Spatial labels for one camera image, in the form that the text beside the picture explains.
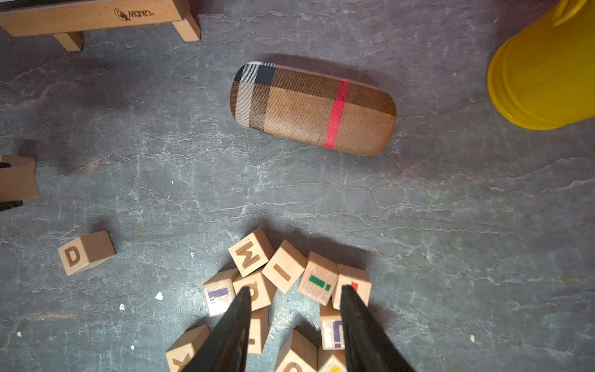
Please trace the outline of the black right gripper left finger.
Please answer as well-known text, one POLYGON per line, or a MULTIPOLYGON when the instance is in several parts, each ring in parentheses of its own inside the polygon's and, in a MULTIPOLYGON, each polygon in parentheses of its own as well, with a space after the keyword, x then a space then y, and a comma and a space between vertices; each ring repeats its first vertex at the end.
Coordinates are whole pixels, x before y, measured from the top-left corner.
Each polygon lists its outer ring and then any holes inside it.
POLYGON ((244 287, 183 371, 244 371, 251 314, 250 290, 244 287))

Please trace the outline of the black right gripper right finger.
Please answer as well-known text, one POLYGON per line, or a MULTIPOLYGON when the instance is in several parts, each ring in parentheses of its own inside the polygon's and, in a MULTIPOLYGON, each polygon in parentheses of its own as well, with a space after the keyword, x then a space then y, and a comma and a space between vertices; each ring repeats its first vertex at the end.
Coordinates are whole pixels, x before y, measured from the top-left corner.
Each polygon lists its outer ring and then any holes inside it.
POLYGON ((342 286, 340 313, 348 371, 410 371, 415 369, 398 352, 351 285, 342 286))

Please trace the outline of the wooden block letter R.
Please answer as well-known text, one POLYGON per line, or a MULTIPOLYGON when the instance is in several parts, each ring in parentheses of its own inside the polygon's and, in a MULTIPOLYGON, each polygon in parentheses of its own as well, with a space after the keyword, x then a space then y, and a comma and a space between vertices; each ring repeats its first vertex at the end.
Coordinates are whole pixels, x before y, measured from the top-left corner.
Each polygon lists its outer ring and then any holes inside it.
POLYGON ((36 165, 33 158, 1 156, 1 202, 40 198, 36 165))

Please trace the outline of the wooden block letter D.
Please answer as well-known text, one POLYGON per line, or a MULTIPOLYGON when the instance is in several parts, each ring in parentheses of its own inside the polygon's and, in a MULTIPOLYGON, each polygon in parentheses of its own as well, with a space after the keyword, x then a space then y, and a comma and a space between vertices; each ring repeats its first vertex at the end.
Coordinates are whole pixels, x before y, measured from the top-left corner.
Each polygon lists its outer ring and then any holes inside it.
POLYGON ((94 268, 116 255, 106 230, 80 236, 57 250, 66 276, 94 268))

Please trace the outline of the wooden block letter X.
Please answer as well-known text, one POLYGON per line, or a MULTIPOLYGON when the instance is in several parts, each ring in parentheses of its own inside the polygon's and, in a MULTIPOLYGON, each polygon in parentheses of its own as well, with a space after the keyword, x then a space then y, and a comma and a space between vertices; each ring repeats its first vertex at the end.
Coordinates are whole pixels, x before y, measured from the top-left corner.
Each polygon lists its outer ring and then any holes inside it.
POLYGON ((209 326, 204 324, 182 334, 165 353, 170 371, 182 371, 200 350, 209 333, 209 326))

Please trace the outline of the wooden block letter O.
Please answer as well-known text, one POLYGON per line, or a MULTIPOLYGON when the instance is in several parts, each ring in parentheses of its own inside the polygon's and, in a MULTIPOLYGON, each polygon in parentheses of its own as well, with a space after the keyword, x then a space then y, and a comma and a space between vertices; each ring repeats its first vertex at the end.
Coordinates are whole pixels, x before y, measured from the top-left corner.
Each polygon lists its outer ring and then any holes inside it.
POLYGON ((243 287, 249 288, 251 308, 253 312, 270 306, 277 292, 277 287, 263 275, 262 269, 254 271, 246 277, 237 277, 237 279, 232 282, 232 286, 234 287, 236 294, 238 294, 243 287))

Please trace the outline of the wooden block letter U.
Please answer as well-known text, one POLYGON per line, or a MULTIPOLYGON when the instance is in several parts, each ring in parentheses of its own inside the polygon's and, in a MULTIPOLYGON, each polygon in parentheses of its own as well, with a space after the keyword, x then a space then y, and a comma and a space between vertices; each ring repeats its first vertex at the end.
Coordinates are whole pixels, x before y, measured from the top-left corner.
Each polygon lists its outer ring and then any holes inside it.
POLYGON ((293 329, 277 355, 275 372, 316 372, 318 370, 318 350, 316 346, 293 329))

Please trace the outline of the wooden block letter I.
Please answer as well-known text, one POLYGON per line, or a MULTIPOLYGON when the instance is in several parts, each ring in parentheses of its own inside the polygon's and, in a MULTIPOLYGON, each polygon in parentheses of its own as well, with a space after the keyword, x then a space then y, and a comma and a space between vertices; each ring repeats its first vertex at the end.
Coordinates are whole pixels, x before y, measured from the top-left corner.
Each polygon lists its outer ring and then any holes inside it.
POLYGON ((286 295, 305 272, 307 262, 307 258, 292 243, 284 240, 262 273, 286 295))

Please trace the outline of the wooden block letter M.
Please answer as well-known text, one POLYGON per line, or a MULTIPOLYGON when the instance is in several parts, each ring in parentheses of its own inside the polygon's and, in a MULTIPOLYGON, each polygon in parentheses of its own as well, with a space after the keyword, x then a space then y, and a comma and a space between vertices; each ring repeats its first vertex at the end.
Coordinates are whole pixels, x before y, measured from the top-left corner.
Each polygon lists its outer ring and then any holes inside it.
POLYGON ((231 246, 229 253, 242 277, 246 277, 271 259, 274 248, 263 228, 259 227, 231 246))

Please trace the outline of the wooden block purple U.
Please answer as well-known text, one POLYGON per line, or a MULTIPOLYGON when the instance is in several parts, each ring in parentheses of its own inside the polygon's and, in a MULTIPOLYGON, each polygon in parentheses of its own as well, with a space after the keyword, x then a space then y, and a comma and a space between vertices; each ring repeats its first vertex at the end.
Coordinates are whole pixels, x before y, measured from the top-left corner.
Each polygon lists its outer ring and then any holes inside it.
POLYGON ((334 309, 331 302, 320 305, 320 323, 323 350, 344 350, 345 337, 342 328, 342 317, 339 310, 334 309))

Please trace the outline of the wooden block purple L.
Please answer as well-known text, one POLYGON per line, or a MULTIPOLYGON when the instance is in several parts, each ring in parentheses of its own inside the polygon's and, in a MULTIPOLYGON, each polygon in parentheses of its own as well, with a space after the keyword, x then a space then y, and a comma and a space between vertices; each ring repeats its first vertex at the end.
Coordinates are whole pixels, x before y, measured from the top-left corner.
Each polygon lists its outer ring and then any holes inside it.
POLYGON ((236 297, 233 282, 239 277, 237 268, 220 271, 203 285, 209 317, 224 314, 236 297))

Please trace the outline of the wooden block red T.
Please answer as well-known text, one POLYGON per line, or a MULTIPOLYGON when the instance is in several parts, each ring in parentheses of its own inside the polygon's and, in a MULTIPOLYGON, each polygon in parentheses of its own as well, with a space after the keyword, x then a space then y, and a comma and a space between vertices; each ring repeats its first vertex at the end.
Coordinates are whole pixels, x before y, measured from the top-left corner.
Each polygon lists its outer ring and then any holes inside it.
POLYGON ((338 263, 338 281, 332 294, 333 308, 340 310, 342 287, 350 285, 361 298, 365 306, 369 305, 372 283, 366 271, 338 263))

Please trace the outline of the wooden block green mark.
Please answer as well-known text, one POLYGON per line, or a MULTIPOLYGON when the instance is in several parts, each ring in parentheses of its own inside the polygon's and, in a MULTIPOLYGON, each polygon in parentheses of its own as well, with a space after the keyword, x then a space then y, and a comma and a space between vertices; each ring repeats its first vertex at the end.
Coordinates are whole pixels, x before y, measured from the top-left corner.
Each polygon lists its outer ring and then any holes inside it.
POLYGON ((327 306, 339 278, 337 263, 312 251, 298 290, 308 298, 327 306))

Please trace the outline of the wooden whiteboard stand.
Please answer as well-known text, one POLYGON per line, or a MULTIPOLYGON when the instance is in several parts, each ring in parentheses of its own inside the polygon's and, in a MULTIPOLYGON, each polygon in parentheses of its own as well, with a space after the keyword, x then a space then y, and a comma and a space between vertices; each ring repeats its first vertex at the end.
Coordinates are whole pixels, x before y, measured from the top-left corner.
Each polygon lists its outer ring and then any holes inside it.
POLYGON ((53 35, 65 50, 80 51, 83 32, 171 23, 186 42, 201 40, 188 1, 2 1, 1 28, 13 37, 53 35))

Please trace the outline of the plaid brown glasses case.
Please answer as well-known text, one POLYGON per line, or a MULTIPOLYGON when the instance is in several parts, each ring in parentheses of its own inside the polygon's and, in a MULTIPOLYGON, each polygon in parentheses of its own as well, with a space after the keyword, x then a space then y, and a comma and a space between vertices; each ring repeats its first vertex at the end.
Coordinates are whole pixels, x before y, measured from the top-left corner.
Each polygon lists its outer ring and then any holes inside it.
POLYGON ((242 127, 365 157, 387 146, 397 118, 372 85, 256 61, 238 70, 229 100, 242 127))

